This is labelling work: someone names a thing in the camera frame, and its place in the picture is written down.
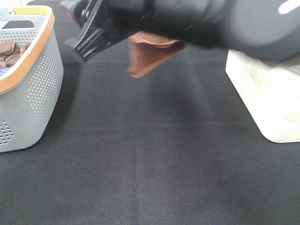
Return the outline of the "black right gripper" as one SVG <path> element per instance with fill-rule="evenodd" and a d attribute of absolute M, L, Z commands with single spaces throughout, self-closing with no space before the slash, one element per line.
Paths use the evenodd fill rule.
<path fill-rule="evenodd" d="M 81 61 L 87 62 L 141 29 L 147 1 L 63 0 L 60 6 L 81 29 L 64 44 Z"/>

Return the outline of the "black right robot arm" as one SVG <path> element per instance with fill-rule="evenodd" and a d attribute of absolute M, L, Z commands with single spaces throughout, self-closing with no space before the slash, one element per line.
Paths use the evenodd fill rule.
<path fill-rule="evenodd" d="M 208 48 L 231 49 L 267 63 L 300 61 L 300 8 L 282 0 L 64 0 L 81 28 L 66 41 L 83 61 L 139 32 Z"/>

